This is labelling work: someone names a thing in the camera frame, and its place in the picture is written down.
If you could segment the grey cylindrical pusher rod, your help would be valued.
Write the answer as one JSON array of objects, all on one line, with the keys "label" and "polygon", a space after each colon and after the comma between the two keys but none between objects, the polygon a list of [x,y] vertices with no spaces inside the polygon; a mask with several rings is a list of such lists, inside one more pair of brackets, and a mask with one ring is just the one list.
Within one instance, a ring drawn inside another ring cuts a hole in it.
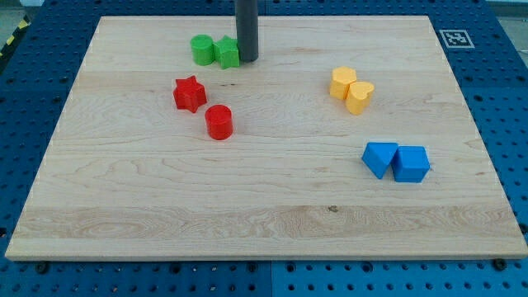
[{"label": "grey cylindrical pusher rod", "polygon": [[235,21],[239,57],[243,62],[253,62],[259,56],[257,0],[236,0]]}]

